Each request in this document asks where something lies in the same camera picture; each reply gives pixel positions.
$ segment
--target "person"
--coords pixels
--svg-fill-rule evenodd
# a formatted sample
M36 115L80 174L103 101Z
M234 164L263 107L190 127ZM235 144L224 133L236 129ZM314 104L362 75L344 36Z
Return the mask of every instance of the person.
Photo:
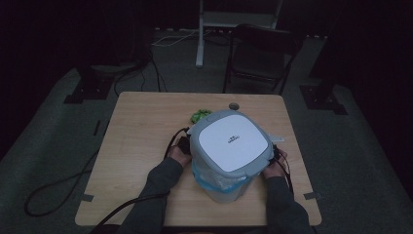
M283 164L287 154L280 150ZM169 156L149 174L139 197L168 193L183 173L185 166L191 162L191 156L184 154L178 146L170 149ZM285 181L285 174L277 163L267 167L264 176L267 189L267 229L268 233L313 233L307 212L294 201ZM134 204L130 213L117 230L117 234L155 234L161 233L167 208L167 199L146 200Z

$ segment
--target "chair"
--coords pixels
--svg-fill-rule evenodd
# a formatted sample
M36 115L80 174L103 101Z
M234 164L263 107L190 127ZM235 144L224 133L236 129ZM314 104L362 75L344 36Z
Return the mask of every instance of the chair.
M273 83L273 89L282 80L282 95L291 64L301 49L302 39L288 31L240 24L231 32L230 53L225 72L225 94L232 75Z

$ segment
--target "green object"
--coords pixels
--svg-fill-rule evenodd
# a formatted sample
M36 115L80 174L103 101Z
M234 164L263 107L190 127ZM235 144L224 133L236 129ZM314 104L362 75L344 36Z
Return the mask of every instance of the green object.
M192 115L191 122L196 124L198 121L200 121L202 118L206 117L210 113L212 113L212 111L207 109L200 109Z

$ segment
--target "translucent container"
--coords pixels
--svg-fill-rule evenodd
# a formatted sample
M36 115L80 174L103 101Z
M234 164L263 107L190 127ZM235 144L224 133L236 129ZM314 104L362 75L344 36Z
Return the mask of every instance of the translucent container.
M244 195L274 157L268 135L239 111L209 114L190 134L194 178L217 203Z

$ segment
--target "table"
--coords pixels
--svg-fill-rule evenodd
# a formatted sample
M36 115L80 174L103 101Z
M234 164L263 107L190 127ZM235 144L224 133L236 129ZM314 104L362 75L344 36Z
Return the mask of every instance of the table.
M200 108L227 109L231 102L268 134L285 138L278 146L288 152L295 200L306 209L312 225L320 224L317 201L303 195L313 189L282 97L138 92L124 92L118 99L85 190L86 197L93 198L81 202L76 223L96 225L137 197L149 171L163 160L171 137L191 126L191 115ZM196 183L188 166L169 195L165 226L266 225L265 201L265 183L259 176L243 197L217 204ZM107 223L122 223L130 210L131 206Z
M274 14L251 14L251 13L229 13L229 12L205 12L204 0L200 0L200 33L198 37L198 51L195 65L204 65L204 26L212 27L236 27L241 23L249 23L263 27L276 28L277 19L282 7L282 1L278 1L278 6Z

